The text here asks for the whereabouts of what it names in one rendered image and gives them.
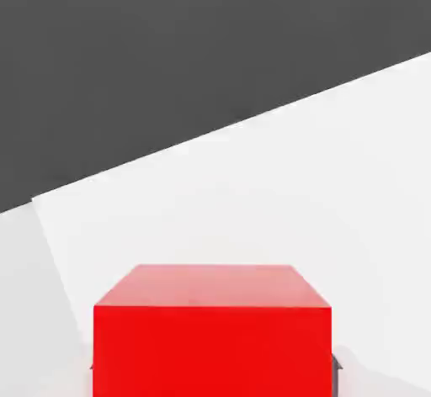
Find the small red cube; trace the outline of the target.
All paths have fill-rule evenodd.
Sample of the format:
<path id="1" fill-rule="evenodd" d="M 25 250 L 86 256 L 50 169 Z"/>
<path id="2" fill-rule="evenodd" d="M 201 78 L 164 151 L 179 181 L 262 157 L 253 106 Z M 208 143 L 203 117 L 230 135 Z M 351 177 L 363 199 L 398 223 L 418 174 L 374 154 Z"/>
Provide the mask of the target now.
<path id="1" fill-rule="evenodd" d="M 137 266 L 93 308 L 93 397 L 333 397 L 331 306 L 290 266 Z"/>

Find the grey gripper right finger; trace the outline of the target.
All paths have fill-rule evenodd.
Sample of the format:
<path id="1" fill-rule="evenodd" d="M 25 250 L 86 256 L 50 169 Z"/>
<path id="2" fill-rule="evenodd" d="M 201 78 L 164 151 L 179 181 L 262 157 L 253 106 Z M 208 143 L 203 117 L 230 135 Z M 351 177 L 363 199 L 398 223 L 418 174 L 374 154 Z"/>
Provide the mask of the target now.
<path id="1" fill-rule="evenodd" d="M 352 352 L 333 354 L 332 397 L 370 397 L 367 369 Z"/>

